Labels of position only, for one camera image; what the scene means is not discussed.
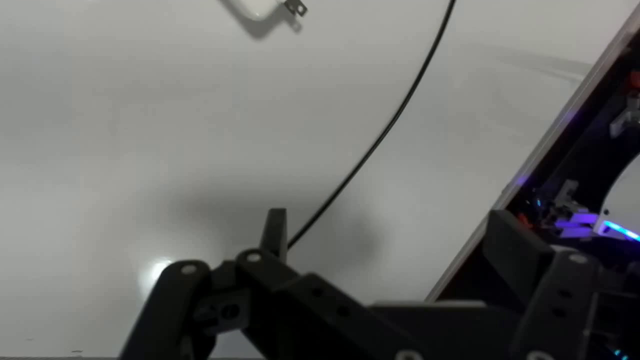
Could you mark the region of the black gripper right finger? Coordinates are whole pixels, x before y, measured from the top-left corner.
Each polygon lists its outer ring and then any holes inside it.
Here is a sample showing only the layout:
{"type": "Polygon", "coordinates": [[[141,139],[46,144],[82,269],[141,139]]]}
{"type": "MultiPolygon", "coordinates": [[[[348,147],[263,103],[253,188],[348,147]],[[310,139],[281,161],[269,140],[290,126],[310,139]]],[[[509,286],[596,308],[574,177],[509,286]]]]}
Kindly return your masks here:
{"type": "Polygon", "coordinates": [[[492,211],[480,256],[486,306],[463,360],[640,360],[634,245],[552,245],[492,211]]]}

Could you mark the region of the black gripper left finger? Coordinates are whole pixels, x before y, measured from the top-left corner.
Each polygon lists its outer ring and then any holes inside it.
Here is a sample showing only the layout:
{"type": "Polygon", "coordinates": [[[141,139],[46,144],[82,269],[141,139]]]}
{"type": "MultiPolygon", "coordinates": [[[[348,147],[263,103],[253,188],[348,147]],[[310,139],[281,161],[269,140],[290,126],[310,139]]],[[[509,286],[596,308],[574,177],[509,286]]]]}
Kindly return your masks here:
{"type": "Polygon", "coordinates": [[[212,269],[167,265],[118,360],[208,360],[224,332],[241,332],[263,360],[427,360],[400,327],[316,275],[285,265],[288,215],[266,216],[257,247],[212,269]]]}

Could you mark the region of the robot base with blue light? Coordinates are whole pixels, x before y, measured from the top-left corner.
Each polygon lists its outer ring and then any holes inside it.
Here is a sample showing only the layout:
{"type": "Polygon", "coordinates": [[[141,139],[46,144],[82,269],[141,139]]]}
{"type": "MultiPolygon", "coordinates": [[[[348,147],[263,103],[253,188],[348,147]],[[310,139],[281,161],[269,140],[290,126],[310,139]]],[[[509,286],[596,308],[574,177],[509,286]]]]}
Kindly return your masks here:
{"type": "Polygon", "coordinates": [[[512,211],[542,240],[585,253],[608,269],[625,269],[640,259],[638,231],[615,221],[605,198],[628,166],[630,158],[581,162],[552,191],[523,187],[512,211]]]}

